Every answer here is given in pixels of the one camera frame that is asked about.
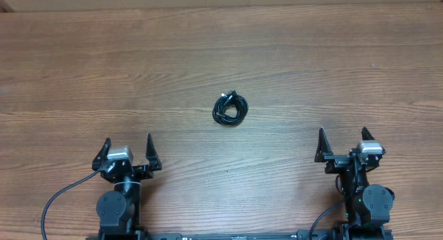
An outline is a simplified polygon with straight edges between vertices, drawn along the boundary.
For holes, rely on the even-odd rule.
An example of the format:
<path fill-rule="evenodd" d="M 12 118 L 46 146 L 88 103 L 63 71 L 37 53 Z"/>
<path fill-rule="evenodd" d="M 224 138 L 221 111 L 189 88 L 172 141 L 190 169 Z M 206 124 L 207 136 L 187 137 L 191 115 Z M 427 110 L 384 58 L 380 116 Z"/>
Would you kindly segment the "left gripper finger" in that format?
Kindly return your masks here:
<path fill-rule="evenodd" d="M 111 139 L 106 138 L 105 143 L 103 144 L 101 150 L 98 152 L 96 157 L 93 159 L 92 163 L 93 164 L 101 164 L 103 162 L 103 160 L 106 160 L 110 147 L 111 147 Z"/>
<path fill-rule="evenodd" d="M 151 170 L 162 170 L 162 163 L 154 148 L 152 135 L 150 133 L 147 133 L 145 158 L 148 160 Z"/>

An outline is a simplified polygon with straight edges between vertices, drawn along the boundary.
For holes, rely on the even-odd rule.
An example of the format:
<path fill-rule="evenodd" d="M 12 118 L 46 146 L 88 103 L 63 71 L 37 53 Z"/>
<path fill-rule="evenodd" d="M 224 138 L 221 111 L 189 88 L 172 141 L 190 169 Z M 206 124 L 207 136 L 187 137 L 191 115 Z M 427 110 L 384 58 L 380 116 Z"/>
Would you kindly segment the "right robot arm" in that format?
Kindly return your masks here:
<path fill-rule="evenodd" d="M 392 239 L 384 225 L 390 221 L 395 193 L 382 185 L 371 185 L 367 173 L 379 167 L 386 150 L 367 128 L 361 130 L 362 139 L 346 155 L 336 155 L 323 128 L 318 132 L 318 146 L 314 161 L 325 163 L 325 173 L 336 176 L 335 185 L 343 197 L 341 202 L 326 209 L 309 229 L 310 239 Z M 346 221 L 335 223 L 331 230 L 316 233 L 318 222 L 331 211 L 343 206 Z"/>

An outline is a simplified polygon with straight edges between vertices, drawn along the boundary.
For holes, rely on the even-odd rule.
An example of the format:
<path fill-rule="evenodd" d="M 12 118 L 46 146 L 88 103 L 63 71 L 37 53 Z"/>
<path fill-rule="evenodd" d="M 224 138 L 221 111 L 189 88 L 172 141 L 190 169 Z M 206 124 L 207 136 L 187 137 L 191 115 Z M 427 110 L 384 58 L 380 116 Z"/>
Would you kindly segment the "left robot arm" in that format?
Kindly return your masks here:
<path fill-rule="evenodd" d="M 147 164 L 134 165 L 131 149 L 112 147 L 107 138 L 93 159 L 92 170 L 114 185 L 96 205 L 100 218 L 99 239 L 152 238 L 141 224 L 141 181 L 153 178 L 155 171 L 162 170 L 162 164 L 150 134 L 147 134 L 145 158 Z"/>

